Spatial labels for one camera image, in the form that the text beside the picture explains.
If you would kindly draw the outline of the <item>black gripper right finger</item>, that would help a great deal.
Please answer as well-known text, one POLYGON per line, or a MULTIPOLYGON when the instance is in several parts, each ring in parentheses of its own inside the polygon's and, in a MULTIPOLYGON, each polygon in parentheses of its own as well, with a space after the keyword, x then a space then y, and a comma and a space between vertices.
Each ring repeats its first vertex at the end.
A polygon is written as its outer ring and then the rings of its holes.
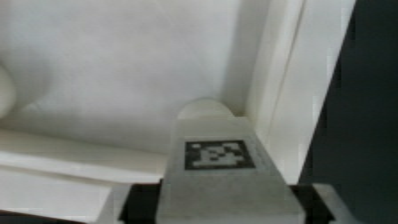
POLYGON ((292 185, 304 211, 304 224, 359 224, 338 191, 329 184, 292 185))

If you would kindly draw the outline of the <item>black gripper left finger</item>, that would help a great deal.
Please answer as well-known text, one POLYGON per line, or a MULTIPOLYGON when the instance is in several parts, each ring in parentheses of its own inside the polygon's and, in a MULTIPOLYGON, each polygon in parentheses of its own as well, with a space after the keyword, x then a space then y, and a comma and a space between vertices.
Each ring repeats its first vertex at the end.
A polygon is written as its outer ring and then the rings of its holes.
POLYGON ((157 224, 160 184, 117 184, 107 199, 103 224, 157 224))

